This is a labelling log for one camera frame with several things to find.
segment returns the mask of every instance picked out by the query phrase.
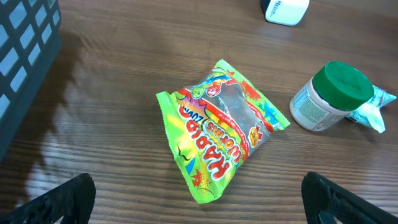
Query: light blue plastic packet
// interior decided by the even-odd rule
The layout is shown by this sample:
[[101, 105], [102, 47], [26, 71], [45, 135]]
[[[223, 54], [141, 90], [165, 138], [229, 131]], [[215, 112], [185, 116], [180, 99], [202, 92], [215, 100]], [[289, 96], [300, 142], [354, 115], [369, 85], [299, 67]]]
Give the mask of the light blue plastic packet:
[[347, 118], [354, 122], [358, 122], [373, 128], [379, 133], [382, 133], [386, 130], [386, 127], [384, 127], [384, 121], [380, 113], [380, 108], [395, 100], [397, 97], [388, 94], [386, 91], [377, 86], [373, 86], [373, 88], [373, 97], [358, 109], [351, 112]]

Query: gray plastic basket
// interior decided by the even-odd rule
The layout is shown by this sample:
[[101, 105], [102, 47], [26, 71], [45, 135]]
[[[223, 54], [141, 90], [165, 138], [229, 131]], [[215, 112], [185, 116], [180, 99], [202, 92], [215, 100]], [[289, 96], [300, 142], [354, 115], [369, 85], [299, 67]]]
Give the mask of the gray plastic basket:
[[61, 48], [56, 0], [0, 0], [0, 159]]

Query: brown wooden surface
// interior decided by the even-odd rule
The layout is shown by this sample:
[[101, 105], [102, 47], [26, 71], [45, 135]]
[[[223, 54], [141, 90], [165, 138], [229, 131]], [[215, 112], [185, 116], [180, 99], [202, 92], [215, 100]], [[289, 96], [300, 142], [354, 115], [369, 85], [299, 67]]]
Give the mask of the brown wooden surface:
[[[298, 126], [289, 101], [341, 60], [398, 95], [398, 19], [312, 1], [296, 27], [258, 0], [61, 0], [63, 49], [0, 165], [0, 213], [88, 172], [91, 223], [305, 223], [300, 184], [315, 171], [398, 214], [398, 103], [387, 131], [343, 120]], [[292, 124], [273, 133], [223, 196], [197, 204], [174, 163], [155, 94], [227, 60]]]

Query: green lid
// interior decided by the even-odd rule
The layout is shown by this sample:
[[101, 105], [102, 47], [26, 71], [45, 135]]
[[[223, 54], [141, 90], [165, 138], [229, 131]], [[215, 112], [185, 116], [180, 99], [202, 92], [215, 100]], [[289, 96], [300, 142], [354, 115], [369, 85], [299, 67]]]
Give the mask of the green lid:
[[343, 62], [327, 63], [312, 80], [313, 87], [329, 104], [352, 111], [372, 98], [372, 83], [358, 69]]

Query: plastic wrapper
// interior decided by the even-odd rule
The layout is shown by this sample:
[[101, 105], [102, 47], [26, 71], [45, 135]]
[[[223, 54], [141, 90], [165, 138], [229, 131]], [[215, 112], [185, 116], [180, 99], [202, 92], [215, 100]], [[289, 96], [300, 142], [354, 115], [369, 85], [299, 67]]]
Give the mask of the plastic wrapper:
[[224, 60], [198, 85], [156, 96], [174, 159], [198, 203], [218, 199], [270, 133], [290, 124]]
[[382, 133], [386, 130], [386, 127], [384, 126], [380, 108], [395, 100], [397, 97], [388, 94], [377, 86], [373, 86], [373, 88], [373, 97], [358, 109], [351, 112], [347, 118]]

